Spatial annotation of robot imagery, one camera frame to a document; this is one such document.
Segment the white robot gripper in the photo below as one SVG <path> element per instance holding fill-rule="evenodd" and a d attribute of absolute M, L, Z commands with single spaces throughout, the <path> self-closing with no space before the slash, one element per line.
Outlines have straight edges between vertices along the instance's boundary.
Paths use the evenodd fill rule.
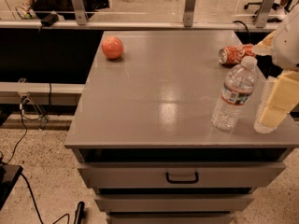
<path fill-rule="evenodd" d="M 273 132 L 299 104 L 299 5 L 292 8 L 276 31 L 253 46 L 253 53 L 270 55 L 283 71 L 269 77 L 263 86 L 261 103 L 254 122 L 258 133 Z"/>

